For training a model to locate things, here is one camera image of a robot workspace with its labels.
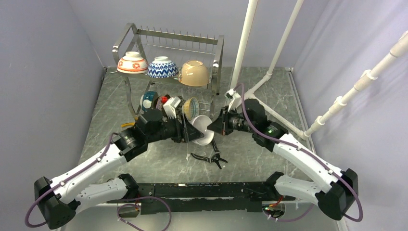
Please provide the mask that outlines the red patterned bowl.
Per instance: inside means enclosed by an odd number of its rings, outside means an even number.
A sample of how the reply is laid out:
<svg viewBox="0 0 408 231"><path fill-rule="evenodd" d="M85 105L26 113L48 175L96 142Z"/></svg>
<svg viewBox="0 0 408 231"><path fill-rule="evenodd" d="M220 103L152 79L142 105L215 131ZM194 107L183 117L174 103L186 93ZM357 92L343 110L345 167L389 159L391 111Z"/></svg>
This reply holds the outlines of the red patterned bowl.
<svg viewBox="0 0 408 231"><path fill-rule="evenodd" d="M148 66L147 75L151 78L170 78L177 76L177 65L167 56L157 56Z"/></svg>

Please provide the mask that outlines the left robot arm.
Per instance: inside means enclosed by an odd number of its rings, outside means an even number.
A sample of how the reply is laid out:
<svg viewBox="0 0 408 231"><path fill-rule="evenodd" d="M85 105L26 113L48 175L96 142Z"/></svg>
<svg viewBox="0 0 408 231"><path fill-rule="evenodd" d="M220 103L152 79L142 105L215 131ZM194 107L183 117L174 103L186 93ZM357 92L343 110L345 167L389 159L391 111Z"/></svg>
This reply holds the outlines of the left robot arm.
<svg viewBox="0 0 408 231"><path fill-rule="evenodd" d="M107 145L82 164L51 180L46 177L37 179L34 183L35 202L29 211L37 206L45 219L39 226L57 229L79 211L81 202L76 196L104 172L144 153L149 143L166 139L188 143L204 138L206 129L207 124L199 124L197 117L192 121L185 115L181 119L164 120L160 110L149 109L138 117L134 126L119 133L113 132Z"/></svg>

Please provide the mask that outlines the brown floral bowl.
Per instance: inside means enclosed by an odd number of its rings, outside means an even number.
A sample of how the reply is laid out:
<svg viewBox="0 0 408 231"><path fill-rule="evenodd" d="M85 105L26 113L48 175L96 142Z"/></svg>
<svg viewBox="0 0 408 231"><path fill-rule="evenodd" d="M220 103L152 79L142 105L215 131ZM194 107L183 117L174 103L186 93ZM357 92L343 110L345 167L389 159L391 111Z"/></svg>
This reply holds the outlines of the brown floral bowl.
<svg viewBox="0 0 408 231"><path fill-rule="evenodd" d="M175 110L180 110L183 107L185 101L186 100L182 96L175 96L172 102L172 106L175 108Z"/></svg>

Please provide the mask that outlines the plain white bowl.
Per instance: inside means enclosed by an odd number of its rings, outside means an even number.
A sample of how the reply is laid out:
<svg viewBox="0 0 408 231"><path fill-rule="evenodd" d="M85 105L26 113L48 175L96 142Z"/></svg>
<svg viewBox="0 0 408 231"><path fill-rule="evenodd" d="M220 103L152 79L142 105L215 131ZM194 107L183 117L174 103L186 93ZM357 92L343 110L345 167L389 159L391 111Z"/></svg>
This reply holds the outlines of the plain white bowl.
<svg viewBox="0 0 408 231"><path fill-rule="evenodd" d="M205 146L211 143L214 138L214 132L207 128L211 123L212 120L206 115L199 115L191 121L191 124L204 135L202 138L194 140L193 143L200 146Z"/></svg>

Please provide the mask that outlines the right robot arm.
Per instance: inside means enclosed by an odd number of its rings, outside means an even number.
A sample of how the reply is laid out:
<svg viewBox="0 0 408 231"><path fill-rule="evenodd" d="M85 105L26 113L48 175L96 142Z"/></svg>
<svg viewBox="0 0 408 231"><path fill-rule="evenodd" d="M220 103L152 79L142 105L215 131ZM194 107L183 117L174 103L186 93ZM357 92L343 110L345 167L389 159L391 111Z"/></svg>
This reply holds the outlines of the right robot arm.
<svg viewBox="0 0 408 231"><path fill-rule="evenodd" d="M222 107L218 118L207 129L225 136L233 131L248 132L259 146L288 160L311 179L299 180L275 172L265 181L269 199L296 197L317 205L331 219L363 220L357 173L350 168L342 170L311 152L287 129L269 120L257 100L245 100L240 113Z"/></svg>

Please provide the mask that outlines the yellow teal patterned bowl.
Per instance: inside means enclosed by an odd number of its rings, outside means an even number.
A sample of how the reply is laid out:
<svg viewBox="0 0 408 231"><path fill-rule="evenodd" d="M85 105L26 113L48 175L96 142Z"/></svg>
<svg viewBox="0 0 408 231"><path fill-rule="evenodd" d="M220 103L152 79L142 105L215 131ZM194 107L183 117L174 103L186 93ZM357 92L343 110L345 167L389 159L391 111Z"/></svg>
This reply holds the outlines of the yellow teal patterned bowl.
<svg viewBox="0 0 408 231"><path fill-rule="evenodd" d="M182 106L182 111L188 120L193 120L199 115L199 101L195 97L188 99Z"/></svg>

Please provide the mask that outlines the steel dish rack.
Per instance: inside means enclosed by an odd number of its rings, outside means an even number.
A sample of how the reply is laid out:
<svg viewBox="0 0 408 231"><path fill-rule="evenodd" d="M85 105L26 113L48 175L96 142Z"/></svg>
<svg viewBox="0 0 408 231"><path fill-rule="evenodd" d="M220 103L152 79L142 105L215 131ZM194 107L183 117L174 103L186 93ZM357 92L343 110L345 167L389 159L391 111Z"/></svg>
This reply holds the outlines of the steel dish rack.
<svg viewBox="0 0 408 231"><path fill-rule="evenodd" d="M163 108L166 96L189 120L214 118L220 94L224 36L218 38L138 29L128 23L113 45L116 69L126 86L134 120L149 108Z"/></svg>

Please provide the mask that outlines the teal white bowl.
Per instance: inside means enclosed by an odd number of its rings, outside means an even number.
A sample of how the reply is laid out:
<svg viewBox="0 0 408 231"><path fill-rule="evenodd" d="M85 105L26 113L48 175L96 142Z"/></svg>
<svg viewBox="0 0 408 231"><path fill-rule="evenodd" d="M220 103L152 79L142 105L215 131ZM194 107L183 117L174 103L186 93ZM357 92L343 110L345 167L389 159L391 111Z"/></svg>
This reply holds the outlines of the teal white bowl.
<svg viewBox="0 0 408 231"><path fill-rule="evenodd" d="M140 106L142 111L155 108L158 101L158 93L156 91L147 91L140 99Z"/></svg>

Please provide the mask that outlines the orange floral bowl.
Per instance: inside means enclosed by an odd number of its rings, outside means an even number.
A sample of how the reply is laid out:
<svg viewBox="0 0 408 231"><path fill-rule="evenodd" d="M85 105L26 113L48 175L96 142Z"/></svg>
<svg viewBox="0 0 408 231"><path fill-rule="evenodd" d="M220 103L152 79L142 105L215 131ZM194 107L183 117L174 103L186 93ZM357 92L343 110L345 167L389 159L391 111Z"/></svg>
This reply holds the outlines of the orange floral bowl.
<svg viewBox="0 0 408 231"><path fill-rule="evenodd" d="M144 74L148 70L148 62L137 51L128 51L117 63L117 71L126 74Z"/></svg>

